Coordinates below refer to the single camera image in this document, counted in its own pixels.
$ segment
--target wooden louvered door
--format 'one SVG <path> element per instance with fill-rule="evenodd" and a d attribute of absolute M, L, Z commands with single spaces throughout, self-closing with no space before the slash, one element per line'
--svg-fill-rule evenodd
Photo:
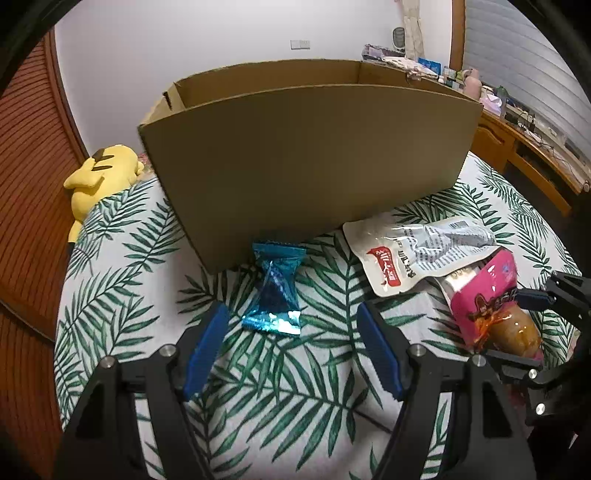
<path fill-rule="evenodd" d="M 0 98 L 0 429 L 43 478 L 61 435 L 53 339 L 72 224 L 62 184 L 84 156 L 52 42 L 41 40 Z"/>

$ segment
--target bed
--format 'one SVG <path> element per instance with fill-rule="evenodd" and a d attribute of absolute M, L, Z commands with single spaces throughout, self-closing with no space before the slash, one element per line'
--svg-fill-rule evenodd
<path fill-rule="evenodd" d="M 580 274 L 540 214 L 472 153 L 454 187 L 393 214 L 405 223 L 481 219 L 515 254 L 524 287 L 539 288 L 552 270 Z M 215 477 L 370 479 L 400 411 L 356 329 L 359 303 L 375 296 L 342 230 L 304 245 L 308 256 L 297 271 L 302 334 L 263 335 L 239 321 L 256 289 L 256 269 L 205 272 L 156 177 L 102 200 L 83 225 L 61 296 L 54 370 L 62 426 L 101 357 L 151 355 L 218 299 L 232 315 L 230 330 L 207 386 L 187 404 Z M 466 357 L 446 302 L 428 281 L 377 305 L 411 343 Z M 564 362 L 572 325 L 553 312 L 532 316 L 545 364 Z M 450 394 L 442 394 L 423 478 L 437 474 L 449 408 Z M 137 399 L 137 416 L 148 471 L 163 478 L 145 399 Z"/>

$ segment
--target barcode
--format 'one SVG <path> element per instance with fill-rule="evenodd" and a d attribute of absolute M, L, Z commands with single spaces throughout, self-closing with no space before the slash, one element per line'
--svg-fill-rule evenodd
<path fill-rule="evenodd" d="M 462 220 L 461 222 L 455 222 L 455 223 L 449 224 L 449 228 L 461 228 L 463 226 L 468 226 L 468 224 L 466 223 L 465 220 Z"/>

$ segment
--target bottle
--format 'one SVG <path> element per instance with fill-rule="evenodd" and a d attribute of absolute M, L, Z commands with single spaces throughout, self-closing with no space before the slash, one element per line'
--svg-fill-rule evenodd
<path fill-rule="evenodd" d="M 535 357 L 542 338 L 531 316 L 515 302 L 504 305 L 494 315 L 494 323 L 489 329 L 493 345 L 511 355 Z"/>
<path fill-rule="evenodd" d="M 502 85 L 499 86 L 496 90 L 496 95 L 498 98 L 501 99 L 501 118 L 505 118 L 505 114 L 507 113 L 507 98 L 509 97 L 509 93 L 507 92 L 506 88 Z"/>
<path fill-rule="evenodd" d="M 468 77 L 464 78 L 464 95 L 476 101 L 480 99 L 480 91 L 482 90 L 482 82 L 478 77 L 478 70 L 472 69 Z"/>

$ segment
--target red label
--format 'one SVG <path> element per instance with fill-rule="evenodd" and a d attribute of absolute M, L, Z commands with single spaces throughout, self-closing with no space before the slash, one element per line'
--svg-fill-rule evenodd
<path fill-rule="evenodd" d="M 379 267 L 382 269 L 385 280 L 382 285 L 388 285 L 391 287 L 399 287 L 400 279 L 396 275 L 396 269 L 394 268 L 394 260 L 392 259 L 392 252 L 388 247 L 376 247 L 372 248 L 368 255 L 373 255 L 378 260 Z"/>

